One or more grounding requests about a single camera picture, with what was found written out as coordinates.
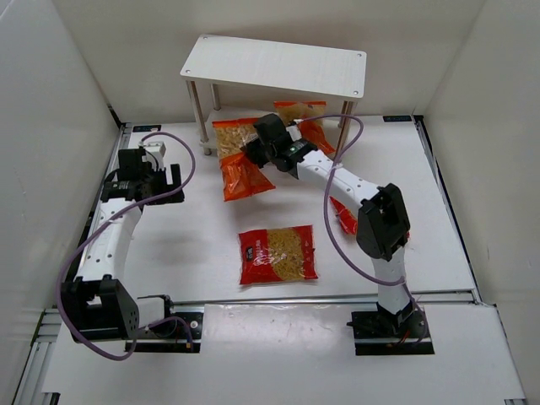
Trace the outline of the orange macaroni pasta bag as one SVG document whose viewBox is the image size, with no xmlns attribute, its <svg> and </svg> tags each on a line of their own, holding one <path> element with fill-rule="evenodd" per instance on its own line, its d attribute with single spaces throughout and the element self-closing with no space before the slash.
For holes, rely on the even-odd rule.
<svg viewBox="0 0 540 405">
<path fill-rule="evenodd" d="M 298 124 L 302 137 L 315 144 L 326 155 L 335 153 L 334 147 L 327 141 L 322 119 L 306 120 L 325 115 L 326 101 L 274 101 L 273 106 L 284 124 L 288 125 L 294 120 L 302 119 L 303 121 Z"/>
</svg>

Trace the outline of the red fusilli pasta bag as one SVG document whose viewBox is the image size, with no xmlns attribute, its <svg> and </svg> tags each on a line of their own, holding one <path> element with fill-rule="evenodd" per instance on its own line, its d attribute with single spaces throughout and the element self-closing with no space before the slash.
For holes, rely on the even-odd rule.
<svg viewBox="0 0 540 405">
<path fill-rule="evenodd" d="M 239 234 L 240 284 L 275 284 L 318 279 L 313 227 L 254 229 Z"/>
</svg>

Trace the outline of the red fusilli bag with labels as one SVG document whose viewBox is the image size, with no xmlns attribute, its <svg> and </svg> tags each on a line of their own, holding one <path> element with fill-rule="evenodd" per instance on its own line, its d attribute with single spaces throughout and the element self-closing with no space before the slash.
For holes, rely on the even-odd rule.
<svg viewBox="0 0 540 405">
<path fill-rule="evenodd" d="M 409 240 L 410 222 L 402 195 L 385 190 L 372 198 L 360 198 L 353 214 L 336 198 L 329 197 L 332 209 L 345 234 L 354 235 L 360 249 L 370 257 L 390 261 L 400 246 Z"/>
</svg>

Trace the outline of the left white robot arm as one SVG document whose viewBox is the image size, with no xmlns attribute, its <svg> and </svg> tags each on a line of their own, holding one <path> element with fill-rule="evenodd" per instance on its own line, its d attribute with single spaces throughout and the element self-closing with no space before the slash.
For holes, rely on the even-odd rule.
<svg viewBox="0 0 540 405">
<path fill-rule="evenodd" d="M 98 224 L 106 228 L 90 242 L 82 267 L 61 287 L 68 319 L 91 342 L 128 340 L 170 315 L 164 294 L 134 299 L 122 280 L 132 234 L 146 205 L 183 202 L 181 168 L 166 167 L 165 145 L 147 143 L 118 153 L 118 168 L 106 178 Z"/>
</svg>

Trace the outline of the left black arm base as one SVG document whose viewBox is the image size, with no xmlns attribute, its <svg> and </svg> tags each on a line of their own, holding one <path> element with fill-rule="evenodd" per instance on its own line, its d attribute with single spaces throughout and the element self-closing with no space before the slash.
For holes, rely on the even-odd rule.
<svg viewBox="0 0 540 405">
<path fill-rule="evenodd" d="M 203 340 L 204 306 L 170 304 L 168 321 L 138 331 L 135 353 L 199 354 Z"/>
</svg>

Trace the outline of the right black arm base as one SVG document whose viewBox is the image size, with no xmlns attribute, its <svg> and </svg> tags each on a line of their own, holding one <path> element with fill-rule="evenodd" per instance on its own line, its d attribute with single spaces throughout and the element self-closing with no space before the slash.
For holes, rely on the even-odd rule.
<svg viewBox="0 0 540 405">
<path fill-rule="evenodd" d="M 427 321 L 417 310 L 397 329 L 377 311 L 355 311 L 347 322 L 356 356 L 432 355 L 435 349 Z"/>
</svg>

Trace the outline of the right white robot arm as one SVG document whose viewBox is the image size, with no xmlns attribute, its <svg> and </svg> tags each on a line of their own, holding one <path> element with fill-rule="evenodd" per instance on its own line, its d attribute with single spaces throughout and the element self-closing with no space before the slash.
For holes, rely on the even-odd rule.
<svg viewBox="0 0 540 405">
<path fill-rule="evenodd" d="M 397 330 L 414 313 L 405 269 L 405 246 L 410 222 L 401 190 L 394 184 L 378 186 L 343 167 L 341 155 L 328 157 L 304 139 L 300 121 L 289 125 L 276 114 L 258 118 L 255 136 L 244 146 L 248 159 L 324 191 L 324 203 L 335 198 L 357 219 L 356 242 L 373 264 L 373 274 L 343 260 L 359 275 L 377 284 L 377 311 L 387 325 Z"/>
</svg>

